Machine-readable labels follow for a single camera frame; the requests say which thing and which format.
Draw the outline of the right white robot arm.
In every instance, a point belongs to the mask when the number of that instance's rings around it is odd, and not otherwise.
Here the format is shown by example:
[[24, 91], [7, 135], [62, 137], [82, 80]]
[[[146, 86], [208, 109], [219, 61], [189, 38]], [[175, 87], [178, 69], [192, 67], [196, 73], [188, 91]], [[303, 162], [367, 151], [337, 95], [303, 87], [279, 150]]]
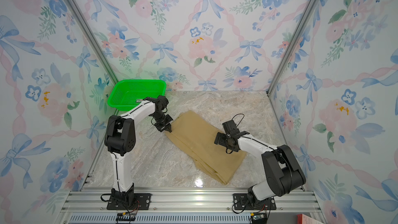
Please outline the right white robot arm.
[[262, 208], [273, 197], [282, 197], [306, 184], [306, 176], [287, 145], [271, 145], [248, 132], [234, 136], [217, 133], [215, 144], [225, 147], [227, 153], [245, 151], [262, 161], [265, 180], [248, 188], [247, 193], [245, 205], [253, 209]]

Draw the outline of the khaki long pants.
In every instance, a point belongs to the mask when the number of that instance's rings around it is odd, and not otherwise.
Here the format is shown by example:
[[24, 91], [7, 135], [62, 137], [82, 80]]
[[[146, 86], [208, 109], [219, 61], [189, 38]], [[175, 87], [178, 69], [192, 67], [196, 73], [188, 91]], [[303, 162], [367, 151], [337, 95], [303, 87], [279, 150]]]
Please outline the khaki long pants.
[[196, 167], [223, 185], [227, 185], [246, 157], [245, 151], [228, 154], [215, 144], [221, 131], [194, 111], [187, 111], [171, 123], [172, 131], [165, 135], [180, 150], [190, 156]]

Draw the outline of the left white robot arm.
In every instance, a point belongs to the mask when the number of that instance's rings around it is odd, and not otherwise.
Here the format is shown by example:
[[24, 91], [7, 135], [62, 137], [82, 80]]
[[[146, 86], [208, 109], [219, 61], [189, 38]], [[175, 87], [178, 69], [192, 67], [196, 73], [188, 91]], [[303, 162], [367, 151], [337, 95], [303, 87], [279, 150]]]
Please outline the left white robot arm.
[[122, 115], [112, 115], [108, 120], [104, 144], [112, 158], [114, 183], [109, 199], [105, 200], [108, 210], [149, 208], [151, 194], [134, 193], [131, 174], [131, 151], [136, 144], [136, 126], [145, 118], [151, 117], [159, 132], [172, 131], [173, 118], [167, 114], [168, 99], [146, 97], [132, 110]]

